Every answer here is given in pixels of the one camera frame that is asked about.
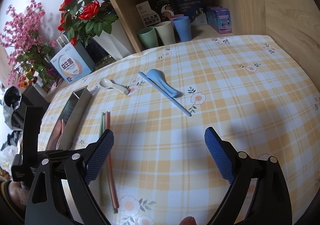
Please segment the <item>person's left hand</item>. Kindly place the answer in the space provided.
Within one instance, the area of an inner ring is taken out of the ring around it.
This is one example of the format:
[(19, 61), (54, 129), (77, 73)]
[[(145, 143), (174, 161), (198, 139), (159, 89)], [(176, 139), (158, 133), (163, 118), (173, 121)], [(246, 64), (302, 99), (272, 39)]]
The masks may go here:
[(1, 181), (1, 196), (3, 196), (12, 207), (25, 211), (29, 197), (29, 189), (23, 187), (20, 182)]

